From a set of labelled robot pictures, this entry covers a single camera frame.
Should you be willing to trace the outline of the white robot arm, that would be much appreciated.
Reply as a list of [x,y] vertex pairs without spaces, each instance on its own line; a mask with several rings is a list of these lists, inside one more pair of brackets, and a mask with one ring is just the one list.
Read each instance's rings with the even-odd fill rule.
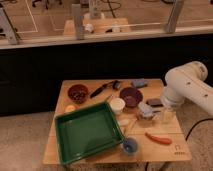
[[213,87],[205,83],[207,76],[207,67],[199,61],[170,69],[160,96],[164,114],[176,112],[189,99],[213,116]]

